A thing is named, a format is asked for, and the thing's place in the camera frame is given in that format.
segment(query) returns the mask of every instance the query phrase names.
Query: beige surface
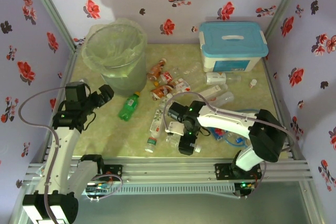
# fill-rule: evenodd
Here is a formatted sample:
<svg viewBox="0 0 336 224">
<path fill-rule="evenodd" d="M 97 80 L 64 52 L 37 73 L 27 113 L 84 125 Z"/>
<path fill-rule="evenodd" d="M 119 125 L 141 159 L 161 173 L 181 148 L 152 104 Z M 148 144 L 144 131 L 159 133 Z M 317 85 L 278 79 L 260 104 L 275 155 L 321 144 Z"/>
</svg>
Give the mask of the beige surface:
<svg viewBox="0 0 336 224">
<path fill-rule="evenodd" d="M 146 49 L 147 69 L 162 57 L 167 59 L 164 69 L 168 69 L 170 66 L 186 68 L 192 62 L 201 61 L 199 45 L 148 45 Z M 240 75 L 242 76 L 240 83 L 229 85 L 229 91 L 234 94 L 235 100 L 226 104 L 223 109 L 266 109 L 276 115 L 262 62 L 259 61 L 251 72 L 242 72 Z M 78 81 L 82 78 L 88 80 L 92 91 L 98 90 L 104 84 L 100 75 L 91 71 L 79 56 L 73 71 L 72 81 Z M 249 83 L 252 79 L 257 79 L 258 83 L 250 89 Z M 144 150 L 154 112 L 160 103 L 152 101 L 150 97 L 149 91 L 153 88 L 153 83 L 148 81 L 141 92 L 140 104 L 129 122 L 124 122 L 117 117 L 125 102 L 123 97 L 116 95 L 109 103 L 96 110 L 97 118 L 89 129 L 82 133 L 74 155 L 95 153 L 102 154 L 104 158 L 116 156 L 186 157 L 165 142 L 166 133 L 163 133 L 159 138 L 154 153 L 151 154 Z M 225 142 L 215 141 L 212 136 L 200 135 L 197 144 L 202 146 L 202 150 L 200 153 L 194 153 L 192 157 L 233 158 L 239 150 L 239 148 L 231 147 Z"/>
</svg>

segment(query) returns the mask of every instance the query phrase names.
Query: orange bottle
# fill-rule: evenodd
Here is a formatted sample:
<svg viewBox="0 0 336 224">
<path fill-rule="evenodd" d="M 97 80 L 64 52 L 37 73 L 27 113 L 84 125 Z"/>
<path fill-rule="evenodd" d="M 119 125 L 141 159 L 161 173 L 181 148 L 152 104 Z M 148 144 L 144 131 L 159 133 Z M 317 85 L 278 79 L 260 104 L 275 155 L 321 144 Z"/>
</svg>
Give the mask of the orange bottle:
<svg viewBox="0 0 336 224">
<path fill-rule="evenodd" d="M 156 89 L 151 90 L 151 96 L 154 101 L 159 100 L 165 97 L 167 94 L 172 92 L 175 89 L 175 86 L 178 84 L 178 81 L 170 82 L 167 85 L 162 85 Z"/>
<path fill-rule="evenodd" d="M 167 60 L 165 58 L 162 58 L 159 63 L 157 63 L 156 65 L 154 65 L 151 70 L 149 70 L 149 72 L 147 73 L 147 78 L 150 81 L 156 81 L 158 79 L 158 77 L 160 76 L 161 72 L 162 72 L 162 68 L 163 66 L 166 64 Z"/>
</svg>

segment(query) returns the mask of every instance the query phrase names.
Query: robotic arm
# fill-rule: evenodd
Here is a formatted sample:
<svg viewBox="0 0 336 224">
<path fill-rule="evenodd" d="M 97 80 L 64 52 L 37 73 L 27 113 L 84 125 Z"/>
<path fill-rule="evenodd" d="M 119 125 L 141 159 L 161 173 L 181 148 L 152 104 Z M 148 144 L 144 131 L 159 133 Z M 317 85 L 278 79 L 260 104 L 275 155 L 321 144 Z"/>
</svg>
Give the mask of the robotic arm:
<svg viewBox="0 0 336 224">
<path fill-rule="evenodd" d="M 240 134 L 251 141 L 250 146 L 237 153 L 232 164 L 234 172 L 247 172 L 262 161 L 278 161 L 286 134 L 274 127 L 248 119 L 255 118 L 281 126 L 269 111 L 260 110 L 256 114 L 228 111 L 230 114 L 242 115 L 245 119 L 222 115 L 220 112 L 225 112 L 225 110 L 217 109 L 214 112 L 200 101 L 193 101 L 189 107 L 176 102 L 170 106 L 168 116 L 184 125 L 183 132 L 176 132 L 181 135 L 178 149 L 180 153 L 193 154 L 197 135 L 201 128 L 216 127 Z"/>
<path fill-rule="evenodd" d="M 93 110 L 106 104 L 113 98 L 114 92 L 108 85 L 97 92 L 86 94 L 88 85 L 83 82 L 71 82 L 65 88 L 66 99 L 60 104 L 53 118 L 53 128 L 59 138 L 51 143 L 49 156 L 43 176 L 34 194 L 25 195 L 23 208 L 34 224 L 54 223 L 48 216 L 44 203 L 44 193 L 48 186 L 48 203 L 58 223 L 73 223 L 78 212 L 78 198 L 85 190 L 87 183 L 97 174 L 104 174 L 101 155 L 84 155 L 72 176 L 68 179 L 70 162 L 87 121 Z"/>
</svg>

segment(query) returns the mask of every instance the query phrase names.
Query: storage box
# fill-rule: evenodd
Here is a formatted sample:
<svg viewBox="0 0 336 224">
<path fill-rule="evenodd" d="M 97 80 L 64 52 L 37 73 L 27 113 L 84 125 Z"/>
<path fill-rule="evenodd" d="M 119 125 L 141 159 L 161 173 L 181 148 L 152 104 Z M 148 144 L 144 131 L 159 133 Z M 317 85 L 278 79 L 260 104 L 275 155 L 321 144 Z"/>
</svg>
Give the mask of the storage box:
<svg viewBox="0 0 336 224">
<path fill-rule="evenodd" d="M 256 22 L 204 22 L 199 28 L 205 72 L 251 71 L 268 54 L 264 33 Z"/>
</svg>

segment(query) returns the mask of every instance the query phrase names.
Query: blue lid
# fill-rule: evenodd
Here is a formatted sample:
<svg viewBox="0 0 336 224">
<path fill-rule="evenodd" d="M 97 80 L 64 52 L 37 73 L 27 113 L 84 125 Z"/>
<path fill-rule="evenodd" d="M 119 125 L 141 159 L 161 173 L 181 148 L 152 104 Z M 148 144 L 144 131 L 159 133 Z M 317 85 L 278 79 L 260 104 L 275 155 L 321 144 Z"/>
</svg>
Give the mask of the blue lid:
<svg viewBox="0 0 336 224">
<path fill-rule="evenodd" d="M 203 54 L 210 58 L 265 57 L 268 47 L 256 22 L 204 22 Z"/>
</svg>

